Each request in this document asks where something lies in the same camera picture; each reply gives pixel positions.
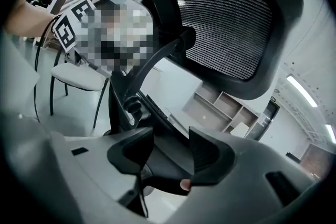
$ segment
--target floor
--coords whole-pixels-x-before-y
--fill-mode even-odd
[[[36,47],[31,41],[13,37],[12,41],[22,56],[34,67]],[[108,87],[103,96],[96,128],[93,128],[100,92],[87,92],[68,87],[69,95],[65,96],[64,84],[55,80],[54,114],[49,112],[50,71],[54,66],[57,52],[53,49],[42,49],[39,56],[37,83],[37,111],[41,123],[49,130],[57,131],[64,136],[100,136],[110,129],[108,117]],[[25,116],[36,117],[33,92],[23,110]],[[149,211],[149,220],[153,223],[164,223],[186,199],[184,196],[172,195],[155,189],[145,197]]]

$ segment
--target black metal chair leg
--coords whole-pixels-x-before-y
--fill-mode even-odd
[[[94,117],[94,122],[93,122],[93,128],[96,128],[96,121],[97,121],[97,117],[98,117],[98,112],[99,112],[99,107],[100,107],[100,103],[101,103],[101,99],[103,98],[107,83],[109,82],[109,79],[105,79],[105,83],[104,83],[104,87],[101,90],[100,93],[100,97],[99,97],[99,102],[98,102],[98,106],[97,106],[97,110],[96,110],[96,116]]]
[[[68,85],[66,83],[64,83],[64,86],[65,86],[65,95],[68,96]]]
[[[54,114],[54,83],[55,83],[55,77],[51,76],[51,83],[50,83],[50,115],[52,116]]]

